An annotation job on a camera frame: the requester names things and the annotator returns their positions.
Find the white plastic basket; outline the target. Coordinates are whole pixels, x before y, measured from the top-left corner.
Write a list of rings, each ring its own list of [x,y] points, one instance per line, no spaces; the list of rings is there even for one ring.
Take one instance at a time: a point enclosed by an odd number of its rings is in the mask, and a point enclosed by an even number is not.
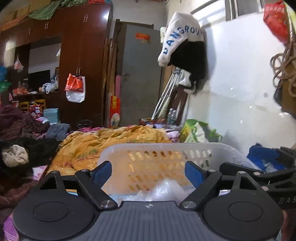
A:
[[[151,190],[164,179],[191,188],[185,176],[185,163],[218,170],[224,162],[248,168],[258,167],[233,147],[222,143],[127,143],[102,151],[98,164],[111,162],[112,175],[103,185],[104,192],[121,199]]]

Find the yellow orange blanket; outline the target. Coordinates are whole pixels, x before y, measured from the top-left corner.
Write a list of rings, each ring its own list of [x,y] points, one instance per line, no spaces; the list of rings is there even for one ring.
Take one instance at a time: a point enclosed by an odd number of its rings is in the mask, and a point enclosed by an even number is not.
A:
[[[97,166],[100,154],[112,145],[170,142],[165,130],[150,126],[102,128],[93,133],[76,131],[61,142],[47,172],[59,171],[62,175],[73,175],[82,169],[93,170]]]

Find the blue shopping bag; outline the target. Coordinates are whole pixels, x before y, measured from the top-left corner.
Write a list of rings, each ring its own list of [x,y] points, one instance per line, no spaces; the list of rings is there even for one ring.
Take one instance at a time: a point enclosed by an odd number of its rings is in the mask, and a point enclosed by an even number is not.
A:
[[[249,148],[247,158],[265,173],[285,170],[286,167],[278,161],[280,154],[276,149],[265,148],[261,144]]]

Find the green white tote bag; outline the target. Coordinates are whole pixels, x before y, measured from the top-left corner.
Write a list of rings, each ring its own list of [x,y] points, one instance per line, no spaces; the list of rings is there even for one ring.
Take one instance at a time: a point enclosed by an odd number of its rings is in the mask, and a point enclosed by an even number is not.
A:
[[[187,119],[180,133],[182,143],[218,143],[222,138],[208,123],[195,119]]]

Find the brown hanging bag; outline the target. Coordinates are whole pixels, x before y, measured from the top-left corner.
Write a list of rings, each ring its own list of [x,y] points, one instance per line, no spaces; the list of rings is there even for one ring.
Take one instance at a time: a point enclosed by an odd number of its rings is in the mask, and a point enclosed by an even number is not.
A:
[[[282,112],[295,118],[295,40],[287,45],[283,53],[273,56],[270,64],[274,71],[274,100]]]

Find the orange white plastic bag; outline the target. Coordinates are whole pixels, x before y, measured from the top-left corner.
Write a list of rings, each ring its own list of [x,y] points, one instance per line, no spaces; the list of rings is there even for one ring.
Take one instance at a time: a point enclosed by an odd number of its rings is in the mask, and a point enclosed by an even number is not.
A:
[[[74,103],[83,102],[86,94],[85,77],[81,75],[69,74],[65,91],[67,101]]]

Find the metal crutches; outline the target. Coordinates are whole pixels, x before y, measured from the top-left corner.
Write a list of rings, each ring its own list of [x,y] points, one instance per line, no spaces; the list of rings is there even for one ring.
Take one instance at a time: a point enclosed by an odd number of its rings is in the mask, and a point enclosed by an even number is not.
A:
[[[166,87],[161,94],[161,97],[159,98],[158,103],[156,104],[156,107],[152,114],[151,119],[153,121],[166,118],[166,111],[168,110],[171,94],[173,93],[174,88],[178,86],[181,75],[182,70],[180,68],[176,68],[176,70],[172,72],[170,79],[166,84]]]

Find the grey metal door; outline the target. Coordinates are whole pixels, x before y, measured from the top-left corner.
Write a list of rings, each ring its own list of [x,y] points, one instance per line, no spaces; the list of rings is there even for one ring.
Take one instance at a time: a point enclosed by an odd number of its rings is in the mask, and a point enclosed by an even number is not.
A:
[[[159,31],[127,25],[121,73],[120,125],[150,118],[159,99],[161,67]]]

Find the white black hanging garment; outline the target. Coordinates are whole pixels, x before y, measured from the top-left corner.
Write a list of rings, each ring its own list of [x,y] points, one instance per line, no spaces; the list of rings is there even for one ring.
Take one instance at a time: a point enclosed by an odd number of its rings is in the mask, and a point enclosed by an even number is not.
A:
[[[205,78],[206,62],[205,36],[199,22],[191,14],[175,12],[164,35],[159,66],[180,68],[182,77],[178,85],[195,94],[199,82]]]

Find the dark red wooden wardrobe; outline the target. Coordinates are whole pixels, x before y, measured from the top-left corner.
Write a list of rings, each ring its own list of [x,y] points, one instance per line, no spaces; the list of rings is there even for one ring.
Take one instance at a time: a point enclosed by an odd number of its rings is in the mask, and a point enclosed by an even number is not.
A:
[[[113,5],[83,4],[58,8],[49,20],[26,18],[18,25],[1,32],[1,54],[9,40],[17,46],[61,37],[59,90],[51,102],[60,111],[63,123],[73,128],[78,121],[91,120],[103,126],[105,46],[110,33]],[[69,74],[85,77],[86,96],[82,103],[67,101],[65,86]]]

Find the red hanging plastic bag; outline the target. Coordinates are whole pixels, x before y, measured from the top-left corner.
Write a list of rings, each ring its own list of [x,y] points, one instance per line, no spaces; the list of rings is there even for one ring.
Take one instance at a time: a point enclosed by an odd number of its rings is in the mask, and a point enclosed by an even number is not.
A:
[[[287,24],[285,22],[285,5],[283,1],[264,6],[263,20],[274,36],[283,44],[288,43]]]

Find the green cloth on wardrobe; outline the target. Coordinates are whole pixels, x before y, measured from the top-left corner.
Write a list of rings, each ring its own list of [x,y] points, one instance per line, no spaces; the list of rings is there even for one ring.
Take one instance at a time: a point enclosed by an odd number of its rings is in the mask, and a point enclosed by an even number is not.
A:
[[[63,0],[53,1],[47,6],[43,6],[32,11],[28,17],[36,20],[49,20],[58,8],[69,8],[88,3],[87,0]]]

